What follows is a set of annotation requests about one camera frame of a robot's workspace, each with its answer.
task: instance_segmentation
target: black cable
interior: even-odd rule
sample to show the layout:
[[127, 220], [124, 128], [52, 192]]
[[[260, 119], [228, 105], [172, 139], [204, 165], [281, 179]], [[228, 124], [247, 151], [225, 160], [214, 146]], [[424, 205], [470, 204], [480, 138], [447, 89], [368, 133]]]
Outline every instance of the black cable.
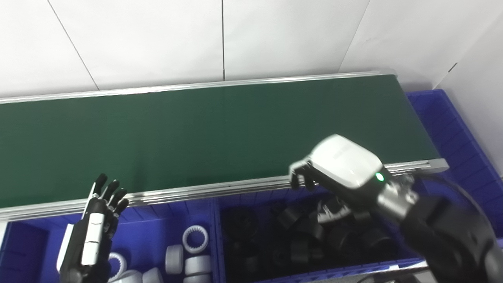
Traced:
[[458, 185], [458, 184], [456, 184], [456, 183], [454, 183], [444, 177], [436, 175], [436, 174], [415, 173], [415, 174], [413, 174], [413, 176], [418, 177], [419, 179], [423, 179], [423, 180], [435, 181], [437, 183], [444, 184], [444, 185], [450, 187], [451, 189], [455, 190], [460, 195], [462, 195], [469, 203], [471, 203], [472, 206], [478, 211], [478, 213], [480, 215], [482, 215], [482, 217], [485, 218], [485, 220], [488, 223], [491, 223], [489, 221], [489, 219], [487, 218], [487, 215], [485, 215], [484, 210], [478, 205], [478, 203], [473, 199], [473, 197], [465, 189], [463, 189], [460, 185]]
[[363, 277], [362, 279], [360, 279], [360, 280], [356, 281], [355, 283], [362, 283], [363, 281], [365, 281], [365, 280], [367, 280], [367, 279], [371, 278], [372, 276], [374, 276], [374, 274], [369, 274], [369, 275], [367, 275], [367, 276]]

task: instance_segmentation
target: white panel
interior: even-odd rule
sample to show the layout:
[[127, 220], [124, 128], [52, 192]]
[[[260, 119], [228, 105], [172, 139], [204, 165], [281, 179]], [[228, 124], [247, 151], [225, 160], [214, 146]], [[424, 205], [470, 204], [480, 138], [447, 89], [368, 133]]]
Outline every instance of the white panel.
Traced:
[[0, 97], [96, 90], [47, 1], [0, 1]]
[[368, 0], [223, 0], [225, 79], [336, 73]]
[[438, 88], [446, 90], [503, 175], [503, 14]]
[[100, 89], [221, 81], [221, 0], [50, 0]]
[[372, 0], [340, 72], [392, 68], [431, 89], [503, 10], [501, 0]]

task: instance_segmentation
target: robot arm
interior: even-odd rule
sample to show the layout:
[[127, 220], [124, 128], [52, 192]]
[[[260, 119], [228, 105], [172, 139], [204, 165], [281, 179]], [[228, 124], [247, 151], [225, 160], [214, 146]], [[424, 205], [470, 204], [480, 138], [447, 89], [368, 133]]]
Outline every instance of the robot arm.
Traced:
[[399, 183], [377, 156], [332, 135], [290, 166], [290, 183], [314, 182], [353, 210], [373, 210], [395, 221], [405, 242], [427, 261], [439, 283], [503, 282], [503, 252], [486, 217], [443, 197], [421, 197]]
[[108, 256], [120, 213], [129, 201], [119, 181], [111, 182], [102, 193], [107, 176], [101, 174], [91, 187], [82, 219], [66, 228], [56, 263], [61, 283], [106, 283], [110, 276]]

